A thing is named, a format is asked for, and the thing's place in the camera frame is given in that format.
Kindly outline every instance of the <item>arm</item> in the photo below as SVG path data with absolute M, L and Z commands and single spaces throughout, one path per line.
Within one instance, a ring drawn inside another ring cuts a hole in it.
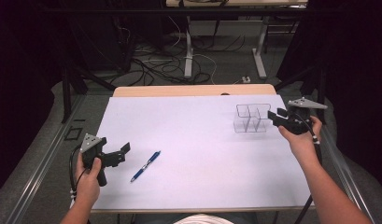
M 312 117 L 313 132 L 320 139 L 321 121 Z M 301 165 L 321 223 L 371 223 L 369 218 L 345 195 L 319 164 L 310 133 L 295 135 L 284 127 L 280 133 Z
M 77 178 L 79 178 L 84 169 L 82 156 L 81 153 L 79 153 L 76 171 Z M 78 181 L 77 199 L 63 218 L 61 222 L 62 224 L 88 222 L 92 206 L 97 201 L 98 195 L 100 194 L 100 186 L 97 181 L 97 175 L 100 172 L 100 169 L 101 161 L 100 159 L 95 158 L 90 172 L 86 171 Z

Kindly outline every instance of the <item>white paper sheet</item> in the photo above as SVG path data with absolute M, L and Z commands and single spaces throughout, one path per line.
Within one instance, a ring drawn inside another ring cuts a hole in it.
M 236 133 L 236 105 L 285 108 L 279 95 L 113 97 L 97 136 L 104 152 L 130 142 L 126 161 L 106 168 L 94 210 L 247 210 L 303 206 L 310 191 L 277 127 Z M 155 151 L 161 155 L 130 180 Z

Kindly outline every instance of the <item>blue pen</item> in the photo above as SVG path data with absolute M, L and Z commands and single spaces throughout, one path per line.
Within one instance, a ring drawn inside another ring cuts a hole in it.
M 153 153 L 152 157 L 147 161 L 147 164 L 145 164 L 138 172 L 135 174 L 130 182 L 135 181 L 147 168 L 148 166 L 161 154 L 161 151 L 157 151 Z

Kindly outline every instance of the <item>table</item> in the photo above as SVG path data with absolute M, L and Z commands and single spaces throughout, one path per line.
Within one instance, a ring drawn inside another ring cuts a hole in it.
M 106 168 L 107 185 L 101 188 L 92 211 L 225 212 L 303 207 L 310 192 L 277 128 L 270 125 L 266 133 L 233 131 L 236 104 L 256 102 L 269 102 L 272 108 L 284 106 L 271 85 L 117 88 L 97 136 L 106 137 L 105 153 L 127 142 L 132 149 L 125 162 Z M 162 151 L 161 156 L 130 183 L 156 150 Z
M 184 7 L 218 7 L 217 3 L 197 3 L 184 0 Z M 229 0 L 226 7 L 277 7 L 277 6 L 297 6 L 305 5 L 307 0 Z M 166 0 L 168 7 L 179 7 L 179 0 Z M 191 47 L 191 35 L 213 35 L 213 21 L 191 21 L 188 17 L 190 30 L 187 31 L 187 57 L 185 62 L 184 77 L 191 77 L 191 65 L 193 48 Z M 263 67 L 261 58 L 263 41 L 267 32 L 269 17 L 264 17 L 263 21 L 221 21 L 217 35 L 251 35 L 257 36 L 257 48 L 252 49 L 252 54 L 257 66 L 258 75 L 262 79 L 266 79 L 267 75 Z

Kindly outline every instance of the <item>gray carpet floor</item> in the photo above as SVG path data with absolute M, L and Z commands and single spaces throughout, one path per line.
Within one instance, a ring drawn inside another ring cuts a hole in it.
M 216 40 L 216 49 L 225 49 L 232 43 L 236 37 L 220 37 Z M 276 71 L 285 55 L 287 45 L 291 39 L 290 35 L 274 35 L 269 38 L 267 53 L 262 55 L 265 70 L 268 75 L 266 80 L 258 78 L 250 48 L 255 46 L 255 39 L 246 38 L 242 44 L 241 39 L 230 46 L 233 50 L 224 50 L 217 52 L 195 51 L 194 60 L 200 64 L 195 64 L 193 69 L 212 75 L 207 82 L 202 84 L 234 84 L 247 85 L 238 82 L 242 76 L 249 76 L 251 83 L 270 83 L 276 84 L 278 80 L 275 77 Z M 203 41 L 196 40 L 195 44 L 201 44 Z M 184 56 L 183 48 L 170 45 L 166 48 L 170 52 L 178 53 Z M 136 49 L 135 57 L 143 61 L 167 60 L 162 56 L 149 55 L 152 48 L 147 45 L 139 45 Z M 182 71 L 175 66 L 155 65 L 157 69 L 168 71 L 175 77 L 182 76 Z M 132 65 L 132 70 L 139 70 L 136 65 Z M 110 73 L 98 73 L 102 78 L 109 77 Z M 140 73 L 130 73 L 124 76 L 110 79 L 116 86 L 126 86 L 138 80 Z M 145 83 L 150 83 L 151 77 L 145 77 Z M 87 95 L 76 96 L 73 93 L 73 102 L 78 102 L 73 116 L 66 124 L 61 124 L 63 118 L 63 92 L 61 83 L 57 84 L 52 91 L 55 94 L 55 103 L 51 109 L 50 116 L 41 128 L 35 141 L 28 148 L 16 170 L 13 172 L 7 183 L 0 191 L 0 223 L 58 223 L 68 210 L 71 202 L 70 183 L 68 176 L 68 160 L 71 150 L 77 146 L 85 133 L 97 133 L 99 124 L 104 115 L 106 105 L 112 92 L 105 90 L 97 84 L 87 81 L 90 91 Z M 136 85 L 143 85 L 144 79 Z M 284 100 L 293 100 L 299 98 L 299 88 L 302 83 L 296 82 L 280 90 Z M 176 85 L 167 80 L 155 77 L 152 85 Z M 335 120 L 333 107 L 327 99 L 327 105 L 330 109 L 325 113 L 327 126 L 329 126 L 332 136 L 336 136 Z M 49 148 L 56 148 L 54 151 L 48 151 Z M 49 158 L 49 162 L 41 164 L 40 162 Z M 325 151 L 323 153 L 323 164 L 332 178 L 341 185 L 338 174 L 336 173 L 330 155 Z M 375 223 L 382 223 L 382 188 L 379 183 L 363 170 L 358 164 L 347 159 L 347 164 L 353 174 L 353 177 L 361 190 L 361 195 L 370 209 Z M 40 175 L 40 182 L 31 190 L 27 203 L 20 202 L 22 194 L 29 185 L 30 178 L 35 174 L 35 170 L 43 166 L 44 172 Z M 292 223 L 299 214 L 299 210 L 280 211 L 277 223 Z M 275 211 L 259 212 L 260 223 L 272 223 Z M 130 223 L 132 214 L 92 214 L 92 223 Z M 317 213 L 314 209 L 309 209 L 304 217 L 303 223 L 319 223 Z

